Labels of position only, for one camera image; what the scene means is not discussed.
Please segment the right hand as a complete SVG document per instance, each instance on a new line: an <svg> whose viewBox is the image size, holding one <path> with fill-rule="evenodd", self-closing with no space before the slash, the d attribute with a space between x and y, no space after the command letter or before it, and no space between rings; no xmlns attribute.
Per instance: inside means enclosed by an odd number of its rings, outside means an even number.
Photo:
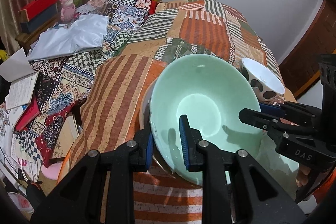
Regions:
<svg viewBox="0 0 336 224"><path fill-rule="evenodd" d="M308 175L310 174L311 169L305 165L299 164L298 173L295 179L295 182L298 187L305 186L308 181Z"/></svg>

